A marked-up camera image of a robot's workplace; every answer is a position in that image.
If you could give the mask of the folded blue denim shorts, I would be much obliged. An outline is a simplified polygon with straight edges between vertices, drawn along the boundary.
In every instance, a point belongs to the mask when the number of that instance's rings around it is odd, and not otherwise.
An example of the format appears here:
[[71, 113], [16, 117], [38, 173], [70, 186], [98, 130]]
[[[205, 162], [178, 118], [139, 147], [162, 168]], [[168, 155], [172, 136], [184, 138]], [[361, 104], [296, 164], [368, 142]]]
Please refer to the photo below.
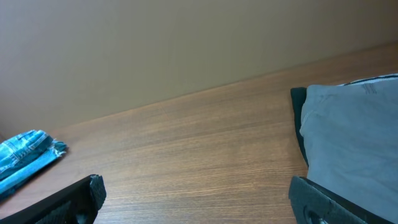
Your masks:
[[67, 145], [43, 130], [30, 130], [1, 143], [1, 200], [66, 153]]

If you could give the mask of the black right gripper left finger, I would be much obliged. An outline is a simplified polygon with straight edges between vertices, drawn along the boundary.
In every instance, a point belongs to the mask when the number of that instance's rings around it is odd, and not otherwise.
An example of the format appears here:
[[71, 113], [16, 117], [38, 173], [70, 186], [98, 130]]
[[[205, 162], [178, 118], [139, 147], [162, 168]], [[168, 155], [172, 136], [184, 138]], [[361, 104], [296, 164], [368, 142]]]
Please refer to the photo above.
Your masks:
[[106, 199], [103, 177], [91, 174], [1, 220], [1, 224], [91, 224]]

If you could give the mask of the grey cotton shorts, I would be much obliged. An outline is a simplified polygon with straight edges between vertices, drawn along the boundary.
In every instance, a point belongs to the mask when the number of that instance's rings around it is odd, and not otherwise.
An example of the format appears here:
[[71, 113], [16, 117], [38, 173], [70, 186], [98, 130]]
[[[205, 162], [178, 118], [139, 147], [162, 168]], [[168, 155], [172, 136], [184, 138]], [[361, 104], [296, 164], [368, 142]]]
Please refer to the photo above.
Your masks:
[[311, 85], [300, 134], [307, 179], [397, 223], [397, 80]]

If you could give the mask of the black shorts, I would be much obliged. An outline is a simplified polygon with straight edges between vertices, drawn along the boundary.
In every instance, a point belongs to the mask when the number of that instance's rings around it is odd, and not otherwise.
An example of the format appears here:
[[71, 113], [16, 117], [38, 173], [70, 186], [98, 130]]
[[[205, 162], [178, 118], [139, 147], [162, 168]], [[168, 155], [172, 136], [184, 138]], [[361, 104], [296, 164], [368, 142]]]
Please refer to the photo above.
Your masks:
[[299, 146], [300, 152], [303, 156], [303, 159], [304, 159], [306, 165], [308, 166], [308, 159], [307, 159], [307, 155], [305, 152], [304, 139], [300, 133], [300, 128], [302, 126], [302, 122], [301, 122], [302, 107], [303, 107], [303, 104], [305, 103], [305, 100], [307, 97], [307, 89], [305, 87], [291, 88], [290, 89], [290, 97], [292, 100], [295, 134], [296, 134], [298, 146]]

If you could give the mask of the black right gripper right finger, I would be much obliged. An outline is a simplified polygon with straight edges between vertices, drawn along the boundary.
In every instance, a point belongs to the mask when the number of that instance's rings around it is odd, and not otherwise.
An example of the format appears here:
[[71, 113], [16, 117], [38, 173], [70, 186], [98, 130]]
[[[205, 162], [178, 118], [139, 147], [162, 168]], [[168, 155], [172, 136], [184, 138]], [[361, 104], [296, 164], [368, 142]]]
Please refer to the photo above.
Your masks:
[[289, 200], [298, 224], [392, 224], [300, 176], [292, 177]]

